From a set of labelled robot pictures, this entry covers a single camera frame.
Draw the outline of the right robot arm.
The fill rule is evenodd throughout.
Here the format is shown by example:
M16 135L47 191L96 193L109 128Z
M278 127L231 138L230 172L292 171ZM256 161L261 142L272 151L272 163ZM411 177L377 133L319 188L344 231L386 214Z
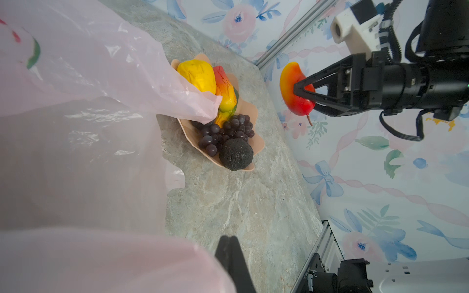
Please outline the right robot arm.
M393 30L398 7L399 1L383 10L359 1L338 14L332 37L350 55L311 76L299 75L292 93L331 117L422 109L454 120L469 100L469 4L430 1L405 45Z

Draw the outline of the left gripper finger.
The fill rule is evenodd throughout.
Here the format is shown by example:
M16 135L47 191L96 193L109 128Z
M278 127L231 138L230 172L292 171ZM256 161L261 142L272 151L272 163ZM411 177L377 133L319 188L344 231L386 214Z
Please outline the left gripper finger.
M215 257L231 277L237 293L256 293L241 245L236 236L221 236Z

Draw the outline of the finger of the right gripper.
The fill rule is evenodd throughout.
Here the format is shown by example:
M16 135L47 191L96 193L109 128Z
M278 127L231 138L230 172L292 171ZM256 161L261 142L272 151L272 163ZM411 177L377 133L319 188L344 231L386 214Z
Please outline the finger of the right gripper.
M307 96L321 94L343 96L360 89L362 70L366 66L366 54L352 54L326 69L295 83L294 94Z
M366 112L353 95L344 94L335 98L321 94L308 94L305 99L315 103L315 111L330 117L348 117Z

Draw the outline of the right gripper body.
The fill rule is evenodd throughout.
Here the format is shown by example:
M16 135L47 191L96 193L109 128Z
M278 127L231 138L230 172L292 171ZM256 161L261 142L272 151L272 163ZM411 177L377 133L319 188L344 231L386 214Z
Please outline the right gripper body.
M413 109L423 97L428 69L417 63L386 64L383 51L373 51L362 70L360 90L364 110Z

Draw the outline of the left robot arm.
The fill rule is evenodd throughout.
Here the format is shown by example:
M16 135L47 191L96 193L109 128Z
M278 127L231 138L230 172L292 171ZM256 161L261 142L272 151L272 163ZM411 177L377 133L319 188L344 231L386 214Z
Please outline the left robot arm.
M469 259L411 263L344 260L327 272L318 253L302 270L295 293L466 293Z

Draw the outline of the pink plastic bag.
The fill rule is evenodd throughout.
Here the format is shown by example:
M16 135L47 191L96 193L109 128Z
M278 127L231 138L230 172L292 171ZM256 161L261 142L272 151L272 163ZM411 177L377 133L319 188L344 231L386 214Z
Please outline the pink plastic bag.
M164 235L183 172L157 115L221 97L98 1L1 2L1 291L233 293L203 247Z

